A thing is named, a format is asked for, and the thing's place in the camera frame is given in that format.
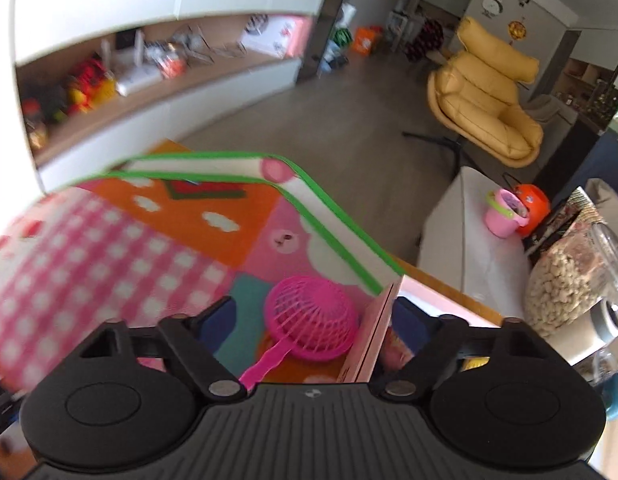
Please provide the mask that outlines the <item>white wall shelf unit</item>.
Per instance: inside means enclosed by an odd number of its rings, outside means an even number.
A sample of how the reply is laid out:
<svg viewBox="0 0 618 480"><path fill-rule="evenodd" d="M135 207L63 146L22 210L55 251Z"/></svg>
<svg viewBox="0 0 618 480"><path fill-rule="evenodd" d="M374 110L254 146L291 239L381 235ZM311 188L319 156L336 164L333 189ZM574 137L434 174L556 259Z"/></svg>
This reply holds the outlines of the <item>white wall shelf unit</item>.
<svg viewBox="0 0 618 480"><path fill-rule="evenodd" d="M239 42L324 0L13 0L20 109L45 192L292 88L301 58Z"/></svg>

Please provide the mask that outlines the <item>orange pumpkin bucket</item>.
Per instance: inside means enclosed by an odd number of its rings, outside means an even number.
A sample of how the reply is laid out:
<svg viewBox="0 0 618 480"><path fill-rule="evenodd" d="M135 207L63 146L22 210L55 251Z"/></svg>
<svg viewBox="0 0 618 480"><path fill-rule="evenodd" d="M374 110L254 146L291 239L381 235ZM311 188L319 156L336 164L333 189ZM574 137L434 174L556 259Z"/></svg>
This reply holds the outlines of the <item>orange pumpkin bucket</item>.
<svg viewBox="0 0 618 480"><path fill-rule="evenodd" d="M517 229L521 237L530 235L551 211L551 203L546 195L533 184L519 183L513 188L513 193L525 205L529 221Z"/></svg>

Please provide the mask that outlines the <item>orange shopping bag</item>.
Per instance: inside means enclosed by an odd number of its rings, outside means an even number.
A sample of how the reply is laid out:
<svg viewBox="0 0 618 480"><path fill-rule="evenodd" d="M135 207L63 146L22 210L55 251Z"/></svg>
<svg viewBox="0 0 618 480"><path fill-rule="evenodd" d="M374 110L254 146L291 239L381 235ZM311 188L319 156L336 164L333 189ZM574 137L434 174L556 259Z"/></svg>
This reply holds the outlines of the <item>orange shopping bag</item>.
<svg viewBox="0 0 618 480"><path fill-rule="evenodd" d="M370 56L382 39L384 30L379 26L359 27L354 35L350 50L359 55Z"/></svg>

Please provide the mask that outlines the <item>pink toy bucket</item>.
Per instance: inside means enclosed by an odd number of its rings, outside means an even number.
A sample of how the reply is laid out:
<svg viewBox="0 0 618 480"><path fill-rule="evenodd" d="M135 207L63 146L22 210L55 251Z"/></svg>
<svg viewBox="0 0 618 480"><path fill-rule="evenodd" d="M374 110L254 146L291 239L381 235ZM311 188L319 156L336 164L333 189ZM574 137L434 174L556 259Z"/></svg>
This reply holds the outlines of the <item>pink toy bucket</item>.
<svg viewBox="0 0 618 480"><path fill-rule="evenodd" d="M499 238L507 238L529 223L529 211L524 203L505 188L487 194L487 210L484 223L487 229Z"/></svg>

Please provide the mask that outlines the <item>panda wall clock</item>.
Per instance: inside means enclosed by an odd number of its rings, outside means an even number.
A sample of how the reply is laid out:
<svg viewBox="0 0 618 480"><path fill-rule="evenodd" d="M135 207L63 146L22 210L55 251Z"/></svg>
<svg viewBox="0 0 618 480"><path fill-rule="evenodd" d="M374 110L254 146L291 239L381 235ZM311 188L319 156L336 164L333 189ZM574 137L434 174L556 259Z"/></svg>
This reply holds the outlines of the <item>panda wall clock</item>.
<svg viewBox="0 0 618 480"><path fill-rule="evenodd" d="M482 14L487 18L495 18L499 16L503 10L503 0L482 0Z"/></svg>

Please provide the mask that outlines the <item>yellow packaged bread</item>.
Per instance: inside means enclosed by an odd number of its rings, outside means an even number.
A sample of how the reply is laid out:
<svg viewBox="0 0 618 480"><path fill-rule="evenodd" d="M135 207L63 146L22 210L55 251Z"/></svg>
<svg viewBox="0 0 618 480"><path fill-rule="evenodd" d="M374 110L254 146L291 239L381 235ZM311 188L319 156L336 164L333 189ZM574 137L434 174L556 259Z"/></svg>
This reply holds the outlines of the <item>yellow packaged bread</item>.
<svg viewBox="0 0 618 480"><path fill-rule="evenodd" d="M466 370L474 370L475 368L485 366L489 360L488 356L472 356L464 360L461 371L466 372Z"/></svg>

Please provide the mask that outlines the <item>yellow round wall ornament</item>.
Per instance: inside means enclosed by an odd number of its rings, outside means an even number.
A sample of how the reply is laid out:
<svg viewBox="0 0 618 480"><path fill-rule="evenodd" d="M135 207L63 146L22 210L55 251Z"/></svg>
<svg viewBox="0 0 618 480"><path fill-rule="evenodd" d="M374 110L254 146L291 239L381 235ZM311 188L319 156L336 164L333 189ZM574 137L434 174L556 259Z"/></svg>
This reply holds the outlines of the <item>yellow round wall ornament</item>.
<svg viewBox="0 0 618 480"><path fill-rule="evenodd" d="M524 40L527 36L527 29L523 21L511 21L507 25L507 33L513 42Z"/></svg>

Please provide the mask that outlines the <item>pink plastic strainer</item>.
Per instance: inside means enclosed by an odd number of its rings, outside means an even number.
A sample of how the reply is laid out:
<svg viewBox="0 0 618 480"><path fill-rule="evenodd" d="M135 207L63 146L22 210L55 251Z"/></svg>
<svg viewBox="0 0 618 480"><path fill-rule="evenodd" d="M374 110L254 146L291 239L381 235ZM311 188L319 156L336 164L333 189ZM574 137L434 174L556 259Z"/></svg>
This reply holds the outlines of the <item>pink plastic strainer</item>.
<svg viewBox="0 0 618 480"><path fill-rule="evenodd" d="M274 345L247 368L240 382L254 388L286 356L326 362L352 347L359 317L342 287L326 278L292 276L276 284L263 307L266 330Z"/></svg>

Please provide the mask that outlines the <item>teal thermos bottle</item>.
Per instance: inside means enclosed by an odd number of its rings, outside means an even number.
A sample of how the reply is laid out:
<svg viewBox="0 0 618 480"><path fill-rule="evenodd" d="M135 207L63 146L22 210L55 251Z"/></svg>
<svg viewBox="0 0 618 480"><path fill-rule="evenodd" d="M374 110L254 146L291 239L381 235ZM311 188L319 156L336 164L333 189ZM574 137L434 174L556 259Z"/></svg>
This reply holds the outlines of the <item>teal thermos bottle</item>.
<svg viewBox="0 0 618 480"><path fill-rule="evenodd" d="M601 384L601 397L605 405L606 418L618 418L618 373L609 375Z"/></svg>

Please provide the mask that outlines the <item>pink cardboard box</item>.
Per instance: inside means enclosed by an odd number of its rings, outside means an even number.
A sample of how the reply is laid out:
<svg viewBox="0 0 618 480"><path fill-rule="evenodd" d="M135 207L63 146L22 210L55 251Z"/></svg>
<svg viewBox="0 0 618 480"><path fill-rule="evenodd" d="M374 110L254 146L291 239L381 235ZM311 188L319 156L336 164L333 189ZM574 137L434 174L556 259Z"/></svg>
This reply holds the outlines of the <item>pink cardboard box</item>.
<svg viewBox="0 0 618 480"><path fill-rule="evenodd" d="M416 277L403 274L388 285L364 310L356 335L336 382L368 382L371 379L387 330L391 324L392 305L405 297L425 313L437 316L450 313L465 318L471 326L496 327L502 315L462 292L417 270Z"/></svg>

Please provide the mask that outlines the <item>colourful play mat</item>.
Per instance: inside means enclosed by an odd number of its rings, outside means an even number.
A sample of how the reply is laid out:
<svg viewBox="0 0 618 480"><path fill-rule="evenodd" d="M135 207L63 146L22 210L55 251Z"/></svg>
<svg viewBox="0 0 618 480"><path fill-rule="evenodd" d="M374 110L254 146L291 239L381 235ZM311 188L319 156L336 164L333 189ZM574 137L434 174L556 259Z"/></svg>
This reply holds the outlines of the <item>colourful play mat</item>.
<svg viewBox="0 0 618 480"><path fill-rule="evenodd" d="M225 295L235 306L212 350L240 374L270 339L262 307L278 282L326 278L364 310L401 273L284 157L134 158L46 194L0 233L0 377L32 389L100 323L149 326Z"/></svg>

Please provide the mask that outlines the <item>white thermos bottle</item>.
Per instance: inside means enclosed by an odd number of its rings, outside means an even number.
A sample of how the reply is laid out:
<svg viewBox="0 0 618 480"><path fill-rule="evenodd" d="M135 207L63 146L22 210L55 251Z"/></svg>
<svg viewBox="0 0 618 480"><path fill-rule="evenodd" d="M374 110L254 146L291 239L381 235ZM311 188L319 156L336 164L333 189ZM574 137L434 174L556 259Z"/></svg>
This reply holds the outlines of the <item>white thermos bottle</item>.
<svg viewBox="0 0 618 480"><path fill-rule="evenodd" d="M604 348L618 359L618 306L608 300L599 301L574 322L559 327L548 337L548 343L570 365Z"/></svg>

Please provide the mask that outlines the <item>white SF parcel box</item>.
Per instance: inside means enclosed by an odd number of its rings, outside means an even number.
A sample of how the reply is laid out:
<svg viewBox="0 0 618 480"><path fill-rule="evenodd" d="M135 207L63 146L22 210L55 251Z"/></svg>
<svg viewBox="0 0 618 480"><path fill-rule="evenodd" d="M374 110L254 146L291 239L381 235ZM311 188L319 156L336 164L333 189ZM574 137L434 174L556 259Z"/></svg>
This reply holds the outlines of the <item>white SF parcel box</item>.
<svg viewBox="0 0 618 480"><path fill-rule="evenodd" d="M312 26L308 16L252 14L239 42L272 58L301 58Z"/></svg>

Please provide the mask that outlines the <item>large glass nut jar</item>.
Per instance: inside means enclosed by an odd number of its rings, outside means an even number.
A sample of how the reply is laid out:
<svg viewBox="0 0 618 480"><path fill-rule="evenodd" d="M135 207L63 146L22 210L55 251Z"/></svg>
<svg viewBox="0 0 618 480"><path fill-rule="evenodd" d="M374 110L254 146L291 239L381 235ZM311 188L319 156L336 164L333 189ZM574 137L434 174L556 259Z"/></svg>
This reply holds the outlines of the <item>large glass nut jar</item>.
<svg viewBox="0 0 618 480"><path fill-rule="evenodd" d="M618 308L618 236L595 222L562 237L534 265L525 320L546 338L602 300Z"/></svg>

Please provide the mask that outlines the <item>yellow lounge chair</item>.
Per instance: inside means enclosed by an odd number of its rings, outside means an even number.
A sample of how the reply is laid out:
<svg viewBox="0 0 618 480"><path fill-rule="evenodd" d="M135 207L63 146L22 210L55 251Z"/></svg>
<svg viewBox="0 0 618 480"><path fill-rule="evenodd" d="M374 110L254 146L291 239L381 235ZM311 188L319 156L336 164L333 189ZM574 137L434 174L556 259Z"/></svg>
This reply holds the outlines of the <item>yellow lounge chair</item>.
<svg viewBox="0 0 618 480"><path fill-rule="evenodd" d="M467 142L507 167L529 166L540 154L543 130L520 105L518 86L533 83L539 61L490 34L470 16L462 18L456 36L461 50L427 81L431 113L456 137L402 134L450 150L455 170L462 160L475 163L464 152Z"/></svg>

